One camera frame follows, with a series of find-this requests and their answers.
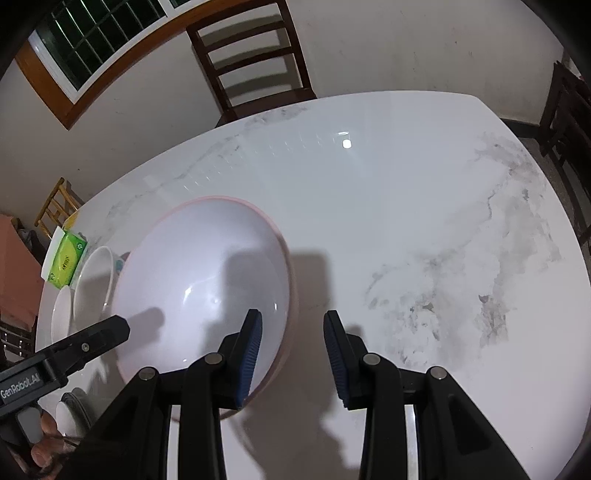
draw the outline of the white plate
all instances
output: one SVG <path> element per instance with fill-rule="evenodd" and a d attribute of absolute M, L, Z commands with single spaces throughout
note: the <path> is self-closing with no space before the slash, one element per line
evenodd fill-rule
<path fill-rule="evenodd" d="M 131 327 L 116 349 L 123 379 L 147 365 L 160 372 L 188 367 L 238 332 L 255 308 L 263 333 L 253 393 L 287 354 L 294 285 L 281 234 L 256 207 L 227 197 L 181 205 L 131 253 L 115 289 L 112 313 Z"/>
<path fill-rule="evenodd" d="M 51 314 L 51 342 L 56 343 L 68 336 L 72 319 L 72 290 L 68 285 L 61 288 L 53 304 Z"/>

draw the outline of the baseboard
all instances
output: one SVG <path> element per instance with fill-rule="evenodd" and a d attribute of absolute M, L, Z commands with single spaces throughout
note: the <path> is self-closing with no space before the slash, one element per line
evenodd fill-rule
<path fill-rule="evenodd" d="M 519 138 L 536 138 L 540 128 L 539 125 L 520 122 L 519 120 L 510 120 L 508 118 L 501 118 L 501 120 Z"/>

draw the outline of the white marble table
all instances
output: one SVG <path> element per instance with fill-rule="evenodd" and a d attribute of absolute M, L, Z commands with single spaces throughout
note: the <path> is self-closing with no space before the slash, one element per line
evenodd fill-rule
<path fill-rule="evenodd" d="M 322 338 L 327 309 L 399 366 L 445 366 L 532 479 L 560 472 L 591 405 L 589 280 L 547 179 L 482 102 L 362 93 L 237 121 L 107 187 L 74 230 L 90 251 L 124 254 L 166 211 L 213 194 L 270 215 L 300 293 L 284 369 L 223 422 L 228 478 L 357 478 L 365 412 L 337 399 Z M 46 286 L 39 348 L 49 343 L 55 294 Z M 108 357 L 74 375 L 75 385 L 98 409 L 122 387 Z M 60 396 L 44 407 L 54 411 Z M 173 432 L 170 478 L 175 448 Z"/>

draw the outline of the green tissue package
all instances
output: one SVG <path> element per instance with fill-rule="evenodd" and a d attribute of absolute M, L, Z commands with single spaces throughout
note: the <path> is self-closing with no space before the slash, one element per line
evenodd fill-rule
<path fill-rule="evenodd" d="M 57 227 L 41 267 L 41 278 L 57 288 L 69 285 L 85 248 L 86 240 L 80 235 Z"/>

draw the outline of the bowl rim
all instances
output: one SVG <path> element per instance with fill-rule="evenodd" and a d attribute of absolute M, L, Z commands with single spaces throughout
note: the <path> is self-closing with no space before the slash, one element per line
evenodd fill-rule
<path fill-rule="evenodd" d="M 150 228 L 148 228 L 148 230 L 146 231 L 145 235 L 142 237 L 142 239 L 140 240 L 138 245 L 136 245 L 136 247 L 129 253 L 129 256 L 127 257 L 127 259 L 124 263 L 123 269 L 119 273 L 119 280 L 118 280 L 117 284 L 115 285 L 115 291 L 113 292 L 113 298 L 111 300 L 111 305 L 114 305 L 117 301 L 118 292 L 119 292 L 118 287 L 121 284 L 122 279 L 124 278 L 125 272 L 127 270 L 129 270 L 128 265 L 131 264 L 131 262 L 130 262 L 131 258 L 133 257 L 135 251 L 142 245 L 142 243 L 144 242 L 146 237 L 150 233 L 152 233 L 160 223 L 164 222 L 164 220 L 166 220 L 171 215 L 177 213 L 180 210 L 183 210 L 184 208 L 188 207 L 189 205 L 193 205 L 195 203 L 201 203 L 201 202 L 204 202 L 207 200 L 225 200 L 228 202 L 239 203 L 240 205 L 250 208 L 250 210 L 253 210 L 261 218 L 263 218 L 263 220 L 266 221 L 266 223 L 269 225 L 269 227 L 271 227 L 273 234 L 275 235 L 275 237 L 277 238 L 277 241 L 279 242 L 279 245 L 281 247 L 281 251 L 283 252 L 285 267 L 287 268 L 289 299 L 288 299 L 287 318 L 285 320 L 285 329 L 283 331 L 283 337 L 281 338 L 279 348 L 277 350 L 277 353 L 275 354 L 275 358 L 271 362 L 271 366 L 269 367 L 269 370 L 267 371 L 265 376 L 262 378 L 261 382 L 256 386 L 256 388 L 245 399 L 244 404 L 243 404 L 243 407 L 245 407 L 246 405 L 248 405 L 252 401 L 253 398 L 255 398 L 258 394 L 261 393 L 261 391 L 277 376 L 277 374 L 279 373 L 279 371 L 283 367 L 283 364 L 285 363 L 285 360 L 287 359 L 287 356 L 288 356 L 289 351 L 291 349 L 292 339 L 293 339 L 294 333 L 295 333 L 296 318 L 298 316 L 298 297 L 297 297 L 297 289 L 296 289 L 296 276 L 294 274 L 293 263 L 291 261 L 291 255 L 290 255 L 289 249 L 287 247 L 287 243 L 286 243 L 283 235 L 281 234 L 280 230 L 278 229 L 277 225 L 259 207 L 257 207 L 256 205 L 253 205 L 250 202 L 247 202 L 246 200 L 243 200 L 243 199 L 240 199 L 237 197 L 230 197 L 230 196 L 225 196 L 225 195 L 206 195 L 203 197 L 197 197 L 197 198 L 188 200 L 188 201 L 183 202 L 180 205 L 177 205 L 176 207 L 170 209 L 168 212 L 166 212 L 164 215 L 162 215 L 162 217 L 158 218 L 150 226 Z M 116 362 L 116 366 L 117 366 L 117 370 L 118 370 L 121 378 L 123 379 L 123 381 L 126 385 L 137 374 L 137 373 L 134 374 L 134 376 L 131 378 L 126 378 L 126 376 L 123 375 L 123 372 L 121 371 L 121 367 L 119 365 L 118 360 Z M 220 412 L 220 418 L 221 419 L 228 418 L 228 417 L 234 415 L 234 413 L 236 413 L 236 412 L 233 410 L 222 410 Z"/>

